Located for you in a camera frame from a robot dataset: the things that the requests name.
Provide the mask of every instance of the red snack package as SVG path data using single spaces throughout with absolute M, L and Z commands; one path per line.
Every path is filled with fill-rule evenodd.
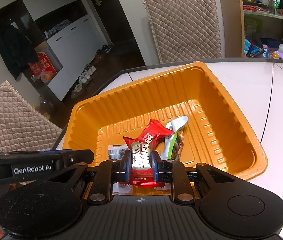
M 159 121 L 150 120 L 139 137 L 135 139 L 123 137 L 133 155 L 130 181 L 126 184 L 146 188 L 164 187 L 165 183 L 154 182 L 150 158 L 151 152 L 157 146 L 157 139 L 173 133 L 172 130 L 165 128 Z

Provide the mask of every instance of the orange tray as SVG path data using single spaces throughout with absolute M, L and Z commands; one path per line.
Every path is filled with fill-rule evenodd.
M 63 148 L 91 149 L 95 160 L 108 159 L 108 145 L 136 138 L 150 119 L 164 126 L 187 115 L 180 161 L 204 162 L 241 179 L 265 171 L 267 157 L 258 138 L 230 94 L 210 69 L 191 63 L 117 87 L 72 110 Z M 156 148 L 160 154 L 163 143 Z

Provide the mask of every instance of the white table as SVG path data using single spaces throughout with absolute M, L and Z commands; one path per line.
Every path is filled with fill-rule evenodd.
M 207 65 L 246 116 L 268 157 L 266 171 L 250 182 L 283 199 L 283 64 L 222 62 Z M 123 74 L 103 92 L 175 67 Z M 62 143 L 63 139 L 57 149 L 62 148 Z

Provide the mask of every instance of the dark floor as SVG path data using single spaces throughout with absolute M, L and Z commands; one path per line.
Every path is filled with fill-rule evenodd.
M 85 87 L 85 92 L 78 98 L 72 99 L 71 90 L 63 99 L 64 107 L 59 108 L 57 113 L 51 117 L 50 121 L 60 128 L 64 128 L 69 121 L 71 111 L 75 104 L 90 98 L 108 80 L 114 77 L 123 69 L 130 69 L 144 66 L 144 60 L 139 50 L 129 51 L 126 46 L 114 46 L 106 54 L 104 60 L 95 64 L 97 70 L 93 73 L 92 80 Z

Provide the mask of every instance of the beige quilted fabric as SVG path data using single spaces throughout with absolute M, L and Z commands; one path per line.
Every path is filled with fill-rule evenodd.
M 8 81 L 0 85 L 0 151 L 50 150 L 60 133 Z
M 161 63 L 221 57 L 215 0 L 143 0 Z

